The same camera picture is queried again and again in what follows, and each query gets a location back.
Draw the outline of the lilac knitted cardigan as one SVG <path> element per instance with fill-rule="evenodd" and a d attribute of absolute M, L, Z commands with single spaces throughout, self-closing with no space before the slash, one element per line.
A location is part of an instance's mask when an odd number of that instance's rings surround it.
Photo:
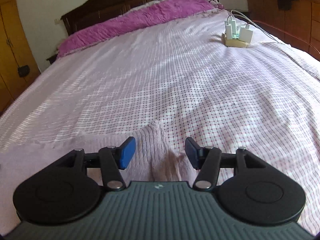
<path fill-rule="evenodd" d="M 1 235 L 12 231 L 20 222 L 12 202 L 14 191 L 20 183 L 72 150 L 83 149 L 87 175 L 101 185 L 103 181 L 98 151 L 120 146 L 128 137 L 135 138 L 136 150 L 128 167 L 121 172 L 126 184 L 134 180 L 193 183 L 197 172 L 185 152 L 176 151 L 169 144 L 169 137 L 159 121 L 124 134 L 80 133 L 61 142 L 15 142 L 1 150 Z"/>

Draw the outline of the pink checked bed sheet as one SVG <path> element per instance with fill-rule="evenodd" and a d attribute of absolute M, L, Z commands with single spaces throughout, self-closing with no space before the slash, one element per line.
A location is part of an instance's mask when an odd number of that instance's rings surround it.
<path fill-rule="evenodd" d="M 1 234 L 18 223 L 12 195 L 74 148 L 136 137 L 131 180 L 193 181 L 192 137 L 239 146 L 297 181 L 301 225 L 319 232 L 319 61 L 255 29 L 248 48 L 222 41 L 227 12 L 140 29 L 58 59 L 1 116 Z"/>

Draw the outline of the dark wooden nightstand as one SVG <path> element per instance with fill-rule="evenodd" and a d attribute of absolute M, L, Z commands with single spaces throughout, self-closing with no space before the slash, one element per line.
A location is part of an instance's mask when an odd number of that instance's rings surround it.
<path fill-rule="evenodd" d="M 53 64 L 57 59 L 57 54 L 52 55 L 51 57 L 47 58 L 46 60 L 50 63 Z"/>

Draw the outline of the beige power strip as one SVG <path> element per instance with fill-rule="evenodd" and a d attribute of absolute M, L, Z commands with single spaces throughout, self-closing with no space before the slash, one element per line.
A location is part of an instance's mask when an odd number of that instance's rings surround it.
<path fill-rule="evenodd" d="M 247 48 L 249 46 L 249 43 L 240 41 L 238 39 L 228 40 L 226 37 L 226 34 L 222 34 L 221 39 L 222 39 L 223 44 L 227 47 Z"/>

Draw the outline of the small black hanging bag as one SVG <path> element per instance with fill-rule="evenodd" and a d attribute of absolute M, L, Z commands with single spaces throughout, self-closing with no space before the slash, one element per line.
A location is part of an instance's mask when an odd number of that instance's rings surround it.
<path fill-rule="evenodd" d="M 17 68 L 19 77 L 26 77 L 30 73 L 30 68 L 28 65 L 20 66 Z"/>

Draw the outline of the white charger plug right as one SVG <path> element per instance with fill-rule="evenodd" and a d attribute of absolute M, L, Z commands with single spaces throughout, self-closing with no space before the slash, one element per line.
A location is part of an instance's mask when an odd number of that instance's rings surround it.
<path fill-rule="evenodd" d="M 251 43 L 253 31 L 249 28 L 249 24 L 241 27 L 239 30 L 239 40 L 246 43 Z"/>

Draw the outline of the white charger plug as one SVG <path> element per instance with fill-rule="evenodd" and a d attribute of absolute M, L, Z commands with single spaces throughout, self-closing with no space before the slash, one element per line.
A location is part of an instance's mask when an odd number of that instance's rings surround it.
<path fill-rule="evenodd" d="M 236 21 L 235 20 L 226 20 L 225 21 L 225 37 L 227 40 L 232 40 L 236 38 Z"/>
<path fill-rule="evenodd" d="M 249 28 L 249 24 L 241 27 L 239 30 L 239 40 L 246 43 L 251 43 L 253 31 Z"/>

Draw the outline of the yellow wooden wardrobe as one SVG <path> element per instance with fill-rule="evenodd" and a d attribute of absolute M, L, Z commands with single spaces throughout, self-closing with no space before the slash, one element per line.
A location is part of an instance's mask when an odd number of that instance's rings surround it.
<path fill-rule="evenodd" d="M 40 75 L 26 39 L 16 0 L 1 0 L 1 113 Z M 30 73 L 19 77 L 17 68 L 28 65 Z"/>

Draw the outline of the magenta crinkled pillow cover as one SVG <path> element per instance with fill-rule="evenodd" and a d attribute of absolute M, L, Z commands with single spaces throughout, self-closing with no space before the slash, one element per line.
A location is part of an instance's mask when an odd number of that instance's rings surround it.
<path fill-rule="evenodd" d="M 126 33 L 225 7 L 215 0 L 164 0 L 87 27 L 69 36 L 58 48 L 58 58 Z"/>

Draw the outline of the wooden dresser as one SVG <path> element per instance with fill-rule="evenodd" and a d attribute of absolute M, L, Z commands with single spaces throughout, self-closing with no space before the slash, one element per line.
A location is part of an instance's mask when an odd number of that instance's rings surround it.
<path fill-rule="evenodd" d="M 294 0 L 279 10 L 277 0 L 247 0 L 251 19 L 267 32 L 319 60 L 319 0 Z"/>

